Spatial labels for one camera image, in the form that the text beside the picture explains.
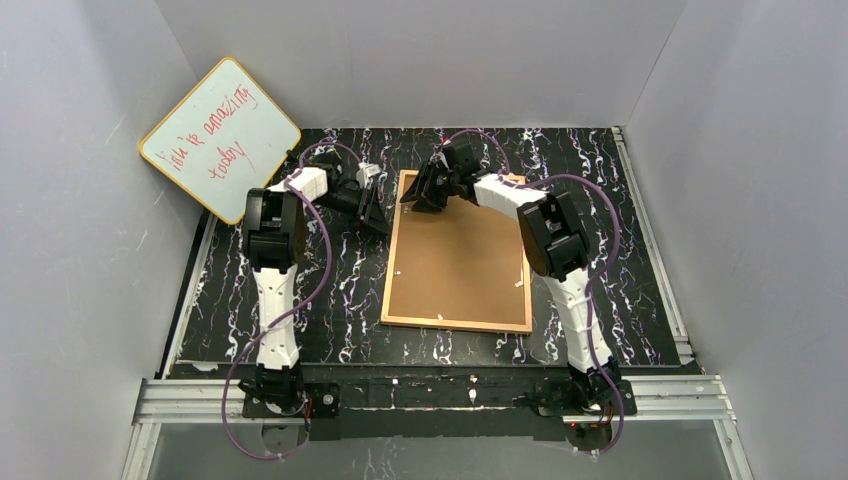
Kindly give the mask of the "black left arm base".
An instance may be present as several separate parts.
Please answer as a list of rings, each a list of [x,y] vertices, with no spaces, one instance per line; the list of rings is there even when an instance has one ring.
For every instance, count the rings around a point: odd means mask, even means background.
[[[326,419],[337,417],[340,410],[341,391],[338,384],[257,386],[252,380],[241,380],[238,387],[245,394],[242,408],[245,418]]]

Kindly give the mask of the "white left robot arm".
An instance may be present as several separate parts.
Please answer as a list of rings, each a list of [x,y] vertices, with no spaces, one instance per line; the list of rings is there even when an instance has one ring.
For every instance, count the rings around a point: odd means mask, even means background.
[[[368,162],[358,162],[349,172],[326,152],[282,181],[248,192],[243,233],[259,294],[259,366],[285,371],[299,361],[292,316],[298,266],[305,259],[305,212],[320,205],[350,216],[357,227],[387,235],[390,223],[380,206],[382,174],[380,166]]]

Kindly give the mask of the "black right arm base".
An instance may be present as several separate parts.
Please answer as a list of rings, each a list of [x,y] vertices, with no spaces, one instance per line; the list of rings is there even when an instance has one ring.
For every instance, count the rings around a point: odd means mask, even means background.
[[[610,407],[615,407],[616,411],[622,407],[625,416],[636,415],[638,407],[631,383],[622,380],[618,391],[621,404],[616,402],[613,389],[603,379],[590,387],[566,379],[544,379],[534,384],[526,400],[536,413],[546,417],[594,414],[598,418],[601,409],[609,413]]]

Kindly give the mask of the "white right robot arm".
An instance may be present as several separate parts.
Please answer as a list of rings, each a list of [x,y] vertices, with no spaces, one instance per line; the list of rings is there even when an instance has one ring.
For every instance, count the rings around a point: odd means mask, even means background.
[[[466,142],[447,141],[422,164],[399,196],[418,212],[438,213],[457,196],[515,220],[525,258],[547,286],[567,342],[568,365],[585,375],[609,375],[612,353],[594,320],[589,236],[568,193],[540,190],[550,177],[519,184],[481,166]]]

